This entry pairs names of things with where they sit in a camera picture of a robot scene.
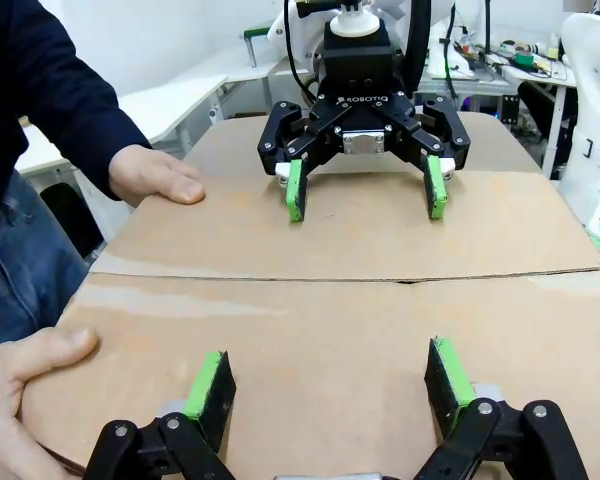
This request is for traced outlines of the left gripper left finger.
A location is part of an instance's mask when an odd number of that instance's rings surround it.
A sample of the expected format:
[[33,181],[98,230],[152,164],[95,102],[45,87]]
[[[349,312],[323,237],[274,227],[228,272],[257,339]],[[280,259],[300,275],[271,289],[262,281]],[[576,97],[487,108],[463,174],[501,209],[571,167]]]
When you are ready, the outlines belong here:
[[128,420],[107,423],[84,477],[232,479],[220,449],[235,393],[228,353],[208,353],[182,410],[156,417],[142,428]]

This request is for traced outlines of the person's left hand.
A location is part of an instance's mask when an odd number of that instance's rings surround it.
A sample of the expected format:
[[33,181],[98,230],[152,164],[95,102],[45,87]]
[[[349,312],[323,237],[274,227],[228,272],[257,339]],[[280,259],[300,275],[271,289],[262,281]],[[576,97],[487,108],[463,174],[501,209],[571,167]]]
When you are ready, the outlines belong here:
[[111,191],[132,207],[151,195],[183,205],[194,205],[206,197],[201,175],[194,167],[165,152],[139,145],[117,152],[108,173]]

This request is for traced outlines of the person's right hand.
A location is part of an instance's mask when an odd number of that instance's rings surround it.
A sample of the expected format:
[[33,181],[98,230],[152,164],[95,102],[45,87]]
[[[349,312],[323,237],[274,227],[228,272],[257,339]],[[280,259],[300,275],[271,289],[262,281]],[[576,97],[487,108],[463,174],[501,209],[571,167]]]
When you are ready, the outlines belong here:
[[25,339],[0,344],[0,479],[69,479],[17,419],[26,383],[72,365],[94,350],[96,332],[45,328]]

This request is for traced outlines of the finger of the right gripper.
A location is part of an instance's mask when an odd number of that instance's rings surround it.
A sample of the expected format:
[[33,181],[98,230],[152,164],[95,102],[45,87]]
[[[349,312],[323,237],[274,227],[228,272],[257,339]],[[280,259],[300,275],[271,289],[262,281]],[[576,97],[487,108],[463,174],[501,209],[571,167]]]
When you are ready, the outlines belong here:
[[291,222],[305,217],[308,175],[338,153],[338,137],[327,123],[304,118],[301,107],[288,101],[273,105],[257,144],[263,169],[269,176],[286,173],[285,203]]
[[448,202],[446,182],[465,167],[471,140],[450,99],[425,101],[422,114],[408,98],[392,98],[387,148],[422,172],[428,216],[439,220]]

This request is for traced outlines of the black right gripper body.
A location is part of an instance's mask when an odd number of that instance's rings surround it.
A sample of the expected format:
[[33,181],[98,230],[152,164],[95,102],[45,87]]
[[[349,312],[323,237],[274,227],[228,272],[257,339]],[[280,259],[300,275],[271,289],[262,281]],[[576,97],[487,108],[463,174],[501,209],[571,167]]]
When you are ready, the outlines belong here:
[[324,32],[318,98],[312,107],[314,155],[336,155],[348,148],[346,132],[379,131],[385,151],[404,142],[401,122],[412,105],[396,73],[395,49],[387,29],[345,38]]

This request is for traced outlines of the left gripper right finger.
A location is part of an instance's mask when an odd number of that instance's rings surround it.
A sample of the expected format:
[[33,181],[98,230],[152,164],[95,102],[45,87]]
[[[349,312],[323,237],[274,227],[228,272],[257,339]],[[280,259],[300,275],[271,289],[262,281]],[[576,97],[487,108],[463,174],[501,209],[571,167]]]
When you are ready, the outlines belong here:
[[588,477],[560,407],[535,400],[517,410],[479,395],[450,339],[429,340],[424,381],[441,442],[417,479],[471,479],[484,462],[502,464],[513,479]]

